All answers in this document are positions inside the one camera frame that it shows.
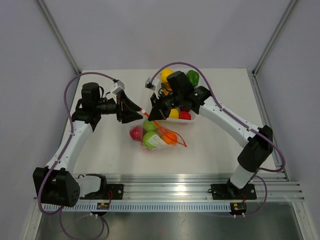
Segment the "clear zip top bag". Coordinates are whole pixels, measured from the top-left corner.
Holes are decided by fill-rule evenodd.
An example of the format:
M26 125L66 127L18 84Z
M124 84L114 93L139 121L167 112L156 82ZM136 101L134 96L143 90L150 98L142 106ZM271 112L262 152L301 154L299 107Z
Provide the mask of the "clear zip top bag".
M149 114L144 109L140 109L138 113L142 115L142 119L129 125L128 136L141 149L146 152L156 152L188 147L179 133L168 129L156 120L149 121Z

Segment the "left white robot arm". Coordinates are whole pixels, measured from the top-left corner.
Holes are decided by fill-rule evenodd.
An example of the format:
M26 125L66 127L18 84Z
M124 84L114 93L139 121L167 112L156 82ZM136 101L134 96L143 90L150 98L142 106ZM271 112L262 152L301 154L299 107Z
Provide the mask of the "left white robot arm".
M42 210L44 204L74 207L79 199L112 200L117 193L101 174L89 173L79 178L72 175L85 143L103 115L115 115L122 124L143 118L141 108L127 97L120 80L114 81L111 98L102 97L102 93L103 88L96 82L82 86L81 98L71 116L69 134L45 167L34 170L32 177L39 209Z

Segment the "green apple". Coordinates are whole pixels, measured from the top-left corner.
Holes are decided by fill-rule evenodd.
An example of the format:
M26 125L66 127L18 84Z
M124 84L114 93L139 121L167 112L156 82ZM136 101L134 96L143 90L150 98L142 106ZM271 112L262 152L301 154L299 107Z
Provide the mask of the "green apple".
M146 148L154 149L161 146L160 140L161 138L155 131L149 131L143 135L142 143Z

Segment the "green lime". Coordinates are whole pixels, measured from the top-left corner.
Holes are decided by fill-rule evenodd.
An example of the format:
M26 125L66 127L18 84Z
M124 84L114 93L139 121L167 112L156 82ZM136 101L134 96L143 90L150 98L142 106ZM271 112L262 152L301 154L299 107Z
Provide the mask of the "green lime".
M153 121L145 120L142 124L142 128L146 132L155 132L158 127Z

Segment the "orange fruit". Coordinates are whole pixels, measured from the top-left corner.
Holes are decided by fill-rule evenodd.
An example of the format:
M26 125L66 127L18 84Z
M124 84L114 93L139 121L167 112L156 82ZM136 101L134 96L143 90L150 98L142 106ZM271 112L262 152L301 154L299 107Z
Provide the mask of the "orange fruit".
M161 139L168 145L176 145L178 143L178 137L175 133L166 132L161 136Z

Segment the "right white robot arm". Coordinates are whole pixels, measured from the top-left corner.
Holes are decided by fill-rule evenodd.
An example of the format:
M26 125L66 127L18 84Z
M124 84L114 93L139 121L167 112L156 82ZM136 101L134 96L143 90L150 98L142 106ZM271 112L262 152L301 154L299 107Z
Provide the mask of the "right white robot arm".
M273 152L273 130L267 125L258 127L232 114L213 97L207 87L194 87L180 70L170 74L167 81L170 86L168 94L162 92L164 84L153 83L151 79L146 81L146 88L154 91L150 98L148 119L165 120L172 109L183 107L212 121L232 136L242 151L237 158L238 166L226 183L226 190L229 197L239 198L259 167Z

